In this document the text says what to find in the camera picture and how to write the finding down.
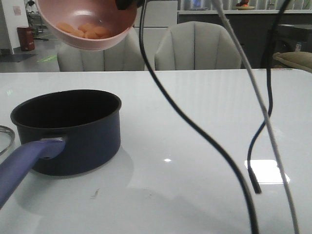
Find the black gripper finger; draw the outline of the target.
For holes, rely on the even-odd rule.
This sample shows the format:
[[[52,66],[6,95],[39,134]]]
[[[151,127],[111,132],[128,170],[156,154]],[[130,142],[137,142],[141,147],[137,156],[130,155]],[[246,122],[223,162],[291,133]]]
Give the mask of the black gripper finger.
[[[137,5],[136,0],[115,0],[115,3],[118,10],[126,10],[133,4]]]

